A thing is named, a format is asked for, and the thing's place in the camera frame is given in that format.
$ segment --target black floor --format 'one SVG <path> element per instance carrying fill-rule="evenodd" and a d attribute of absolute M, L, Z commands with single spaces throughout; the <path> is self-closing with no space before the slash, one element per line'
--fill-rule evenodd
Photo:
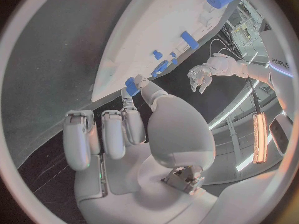
<path fill-rule="evenodd" d="M 222 44 L 215 42 L 213 52 L 217 52 L 221 48 Z M 199 92 L 193 93 L 187 73 L 193 66 L 207 61 L 209 57 L 208 49 L 209 43 L 192 54 L 170 74 L 162 76 L 154 80 L 154 82 L 170 94 L 177 95 L 188 101 L 201 112 L 207 122 L 210 122 L 240 92 L 245 84 L 245 79 L 236 76 L 213 77 L 212 84 L 206 89 L 204 94 Z M 151 116 L 151 109 L 143 101 L 140 94 L 134 96 L 134 102 L 146 127 L 147 121 Z M 100 115 L 102 111 L 106 109 L 120 110 L 121 107 L 121 98 L 118 97 L 94 110 L 99 138 L 101 138 Z M 36 150 L 19 168 L 19 172 L 33 193 L 57 216 L 70 224 L 86 223 L 75 202 L 75 172 L 67 165 L 64 156 L 62 132 Z M 8 218 L 5 223 L 32 223 L 28 218 L 23 217 L 24 213 L 18 209 L 8 192 L 3 191 L 2 193 L 4 197 L 1 199 L 8 201 L 8 205 L 2 209 L 5 212 L 2 218 Z"/>

